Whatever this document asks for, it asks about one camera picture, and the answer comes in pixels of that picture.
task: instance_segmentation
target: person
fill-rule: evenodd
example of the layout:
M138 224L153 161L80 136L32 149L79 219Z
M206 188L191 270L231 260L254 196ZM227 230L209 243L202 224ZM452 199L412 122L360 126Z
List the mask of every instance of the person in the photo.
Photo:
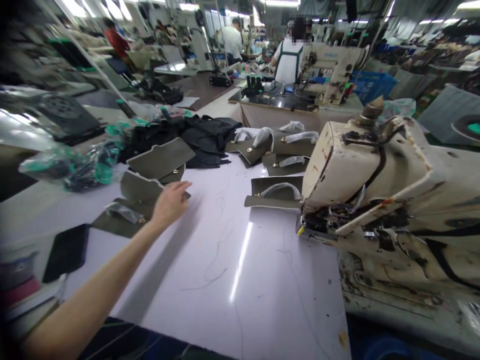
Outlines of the person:
M243 28L241 32L241 42L243 43L243 51L246 54L250 53L250 31Z
M172 41L169 38L170 34L167 27L162 24L160 20L156 21L155 26L155 40L161 45L171 45Z
M103 34L107 38L118 57L131 69L135 69L132 59L127 55L127 50L130 50L129 43L115 30L115 23L108 17L103 18L103 23L106 26Z
M224 39L222 38L222 33L220 32L220 30L217 30L215 32L215 42L217 49L221 49L222 45L224 44Z
M131 49L133 51L139 51L145 46L145 41L141 38L140 30L136 26L132 28L131 32L131 38L134 40L133 44L131 45Z
M185 191L190 185L187 181L173 182L163 189L151 220L25 339L23 349L28 359L73 360L80 356L104 324L149 249L187 211Z
M240 18L234 17L231 25L222 29L228 65L242 62L242 34L240 33Z
M277 83L295 84L299 81L306 35L307 23L303 18L290 21L288 36L280 43L270 61L270 67L275 67Z

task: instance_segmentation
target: hand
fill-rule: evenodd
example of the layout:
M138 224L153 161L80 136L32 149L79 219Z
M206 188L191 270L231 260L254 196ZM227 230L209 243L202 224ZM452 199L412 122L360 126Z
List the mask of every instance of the hand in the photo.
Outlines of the hand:
M165 186L155 203L151 225L166 229L187 211L188 199L185 191L190 185L191 182L178 181Z

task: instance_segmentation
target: plastic wrap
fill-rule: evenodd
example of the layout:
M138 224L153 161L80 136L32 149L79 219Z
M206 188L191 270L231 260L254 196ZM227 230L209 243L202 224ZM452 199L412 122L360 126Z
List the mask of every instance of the plastic wrap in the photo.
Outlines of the plastic wrap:
M290 121L289 124L282 126L279 130L299 130L303 133L305 132L305 126L300 121Z
M383 123L394 116L411 117L417 111L417 103L411 98L402 98L392 101L385 101L385 108L378 117L378 121Z
M120 135L91 146L86 154L57 144L26 159L18 171L39 181L61 184L67 191L82 193L112 182L112 168L121 149Z
M476 302L458 300L461 311L468 319L471 329L480 337L480 306Z
M305 156L290 156L283 161L280 161L278 165L283 168L288 165L302 163L305 164Z
M271 128L269 127L262 127L258 134L255 136L255 140L253 140L252 147L254 149L257 148L257 146L261 143L263 143L265 140L269 138L270 135L272 135L274 132Z
M108 215L112 215L114 213L119 214L121 217L133 224L139 223L141 219L145 219L141 213L136 212L116 201L105 206L105 210Z
M250 131L244 127L239 128L237 133L235 134L235 138L233 139L233 142L236 143L240 139L240 135L245 134L245 139L253 139L255 135L250 133Z
M285 138L286 138L287 144L290 144L302 139L311 139L311 143L315 144L319 139L319 133L316 131L306 131L306 132L300 132L298 134L288 135L288 136L285 136Z
M275 185L272 185L270 186L268 189L264 190L260 196L262 198L266 197L269 193L271 192L274 192L275 190L278 190L278 189L282 189L282 188L291 188L293 189L293 196L295 197L295 199L300 199L300 191L295 187L293 186L291 183L289 182L280 182L278 184L275 184Z

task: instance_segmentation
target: red shirt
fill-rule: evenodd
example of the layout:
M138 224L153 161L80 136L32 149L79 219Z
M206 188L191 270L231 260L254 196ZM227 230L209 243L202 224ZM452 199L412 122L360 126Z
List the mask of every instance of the red shirt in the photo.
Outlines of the red shirt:
M114 29L107 28L103 33L118 56L121 58L126 57L127 53L125 51L130 50L129 43Z

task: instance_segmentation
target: black phone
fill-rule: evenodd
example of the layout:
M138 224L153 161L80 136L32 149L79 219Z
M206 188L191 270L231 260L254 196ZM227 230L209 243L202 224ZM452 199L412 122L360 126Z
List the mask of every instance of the black phone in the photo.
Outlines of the black phone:
M82 224L55 236L43 274L43 283L51 283L62 274L74 272L85 264L89 229L89 224Z

